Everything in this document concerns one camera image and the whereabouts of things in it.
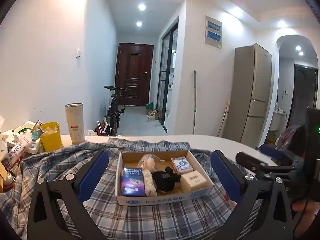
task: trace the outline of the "bicycle wheel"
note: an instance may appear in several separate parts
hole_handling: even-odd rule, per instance
[[[118,118],[114,116],[111,122],[111,136],[117,136],[118,131]]]

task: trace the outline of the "blue box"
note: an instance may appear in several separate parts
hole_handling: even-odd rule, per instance
[[[123,167],[122,195],[132,197],[146,196],[142,169]]]

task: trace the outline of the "hand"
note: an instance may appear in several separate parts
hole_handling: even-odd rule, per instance
[[[294,211],[303,211],[305,205],[306,205],[307,200],[301,200],[297,201],[292,205],[292,210]],[[308,205],[305,209],[305,212],[303,214],[303,217],[300,220],[300,223],[297,225],[297,228],[294,232],[294,236],[296,238],[301,237],[305,231],[309,228],[309,226],[312,224],[313,220],[315,219],[315,211],[319,207],[318,202],[314,201],[309,201]]]

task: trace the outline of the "table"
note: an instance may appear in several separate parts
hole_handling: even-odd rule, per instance
[[[114,137],[102,137],[102,136],[85,136],[85,140],[93,143],[107,143],[109,138]],[[231,141],[225,138],[209,136],[209,135],[167,135],[167,136],[122,136],[121,139],[129,141],[144,140],[147,142],[156,143],[159,141],[169,142],[188,142],[191,148],[204,149],[209,151],[221,150],[222,153],[230,160],[235,161],[236,154],[238,152],[244,152],[251,155],[269,165],[276,164],[271,160],[270,157],[246,146],[241,143]],[[70,146],[71,138],[70,135],[61,135],[63,145]]]

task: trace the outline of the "yellow container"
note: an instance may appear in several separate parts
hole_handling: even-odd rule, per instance
[[[49,127],[51,130],[58,130],[55,133],[44,134],[41,136],[42,144],[46,152],[51,152],[63,148],[60,135],[60,125],[57,122],[48,122],[41,125],[43,130]]]

